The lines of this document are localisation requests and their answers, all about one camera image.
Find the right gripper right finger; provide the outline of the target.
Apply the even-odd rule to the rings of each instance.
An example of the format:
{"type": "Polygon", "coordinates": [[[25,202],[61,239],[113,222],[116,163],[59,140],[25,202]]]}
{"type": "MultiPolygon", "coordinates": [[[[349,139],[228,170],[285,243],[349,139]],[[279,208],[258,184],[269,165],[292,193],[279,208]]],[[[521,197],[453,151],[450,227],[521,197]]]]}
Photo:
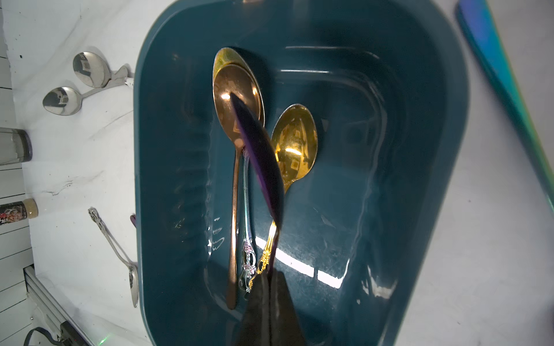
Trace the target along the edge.
{"type": "Polygon", "coordinates": [[[271,345],[306,345],[285,275],[274,271],[269,288],[271,345]]]}

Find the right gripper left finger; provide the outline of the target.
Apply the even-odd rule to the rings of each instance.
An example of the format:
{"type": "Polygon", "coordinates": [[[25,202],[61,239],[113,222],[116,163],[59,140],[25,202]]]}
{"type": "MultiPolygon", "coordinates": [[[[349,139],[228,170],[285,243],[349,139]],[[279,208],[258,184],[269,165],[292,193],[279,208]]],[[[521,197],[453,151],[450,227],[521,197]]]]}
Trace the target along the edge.
{"type": "Polygon", "coordinates": [[[270,345],[270,282],[265,273],[253,281],[248,306],[241,321],[236,345],[270,345]]]}

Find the yellow bowl ornate silver spoon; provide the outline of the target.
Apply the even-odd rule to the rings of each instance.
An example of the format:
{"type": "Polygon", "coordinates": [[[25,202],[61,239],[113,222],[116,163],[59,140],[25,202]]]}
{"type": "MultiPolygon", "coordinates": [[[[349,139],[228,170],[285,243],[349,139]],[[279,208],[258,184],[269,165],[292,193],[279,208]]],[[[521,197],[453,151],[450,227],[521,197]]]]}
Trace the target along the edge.
{"type": "MultiPolygon", "coordinates": [[[[239,55],[239,53],[236,52],[236,50],[229,47],[224,47],[217,52],[214,60],[214,67],[213,67],[213,73],[212,73],[212,86],[213,86],[213,78],[216,72],[218,72],[219,69],[221,69],[222,67],[231,63],[236,63],[242,66],[243,68],[247,69],[252,74],[256,84],[258,85],[258,81],[254,77],[252,70],[250,69],[246,61],[242,58],[242,56],[239,55]]],[[[262,99],[262,114],[258,120],[261,123],[265,122],[265,111],[263,106],[263,99],[262,99]]],[[[240,159],[240,162],[241,161],[243,161],[244,163],[248,163],[248,159],[246,158],[246,154],[245,154],[245,144],[244,144],[244,149],[240,159]]],[[[238,228],[238,210],[237,210],[237,228],[238,228]]],[[[242,273],[241,275],[238,275],[237,282],[241,281],[245,289],[249,291],[248,282],[250,281],[250,279],[253,276],[253,273],[255,272],[255,262],[256,262],[256,254],[252,246],[251,231],[247,230],[245,232],[245,239],[242,242],[241,250],[240,251],[237,250],[237,253],[240,253],[242,256],[241,262],[237,261],[237,264],[241,264],[241,267],[242,267],[242,273]]]]}

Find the purple iridescent spoon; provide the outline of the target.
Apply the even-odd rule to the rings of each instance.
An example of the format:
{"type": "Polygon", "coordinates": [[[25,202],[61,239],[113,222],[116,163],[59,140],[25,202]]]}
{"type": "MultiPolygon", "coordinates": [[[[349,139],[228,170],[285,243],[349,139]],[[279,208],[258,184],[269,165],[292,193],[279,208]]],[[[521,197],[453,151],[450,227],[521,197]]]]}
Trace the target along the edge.
{"type": "Polygon", "coordinates": [[[254,118],[251,110],[236,94],[230,94],[230,101],[269,213],[276,224],[274,234],[269,237],[266,243],[268,249],[262,255],[262,271],[271,275],[274,267],[278,233],[281,230],[284,218],[284,182],[265,128],[254,118]]]}

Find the gold ornate handle spoon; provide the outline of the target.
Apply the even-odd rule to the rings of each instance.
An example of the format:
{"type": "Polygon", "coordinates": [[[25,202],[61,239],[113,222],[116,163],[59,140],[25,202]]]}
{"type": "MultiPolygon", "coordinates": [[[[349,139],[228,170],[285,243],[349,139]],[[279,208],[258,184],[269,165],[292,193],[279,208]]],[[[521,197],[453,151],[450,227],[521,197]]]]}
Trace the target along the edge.
{"type": "MultiPolygon", "coordinates": [[[[304,105],[294,104],[285,109],[272,133],[271,146],[274,150],[273,160],[280,170],[283,193],[286,193],[294,182],[310,172],[317,156],[315,121],[304,105]]],[[[268,180],[262,175],[258,177],[273,221],[255,277],[270,271],[274,265],[284,213],[284,198],[277,197],[277,181],[268,180]]]]}

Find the copper round spoon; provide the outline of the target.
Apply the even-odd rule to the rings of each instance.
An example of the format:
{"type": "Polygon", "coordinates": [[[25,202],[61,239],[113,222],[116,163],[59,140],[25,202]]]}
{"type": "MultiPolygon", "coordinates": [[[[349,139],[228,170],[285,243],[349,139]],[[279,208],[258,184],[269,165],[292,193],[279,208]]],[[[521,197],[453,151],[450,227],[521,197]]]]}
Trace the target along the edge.
{"type": "Polygon", "coordinates": [[[240,159],[244,149],[244,142],[240,135],[236,117],[232,109],[230,95],[236,94],[252,111],[255,119],[262,114],[262,99],[258,85],[252,74],[242,66],[231,63],[214,75],[213,97],[216,115],[220,125],[235,146],[235,163],[232,180],[232,233],[229,246],[229,269],[227,281],[227,308],[233,310],[237,305],[237,210],[240,159]]]}

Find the teal plastic storage box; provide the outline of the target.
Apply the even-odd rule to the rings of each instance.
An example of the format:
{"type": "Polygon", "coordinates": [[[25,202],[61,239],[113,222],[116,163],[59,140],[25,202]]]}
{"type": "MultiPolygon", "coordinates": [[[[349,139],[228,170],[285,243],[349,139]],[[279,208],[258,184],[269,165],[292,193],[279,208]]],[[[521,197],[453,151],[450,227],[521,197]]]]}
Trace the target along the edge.
{"type": "Polygon", "coordinates": [[[392,345],[468,109],[463,52],[432,1],[177,1],[134,91],[141,312],[155,345],[234,345],[226,305],[235,148],[214,109],[217,52],[261,88],[265,126],[304,105],[314,167],[286,195],[275,268],[308,345],[392,345]]]}

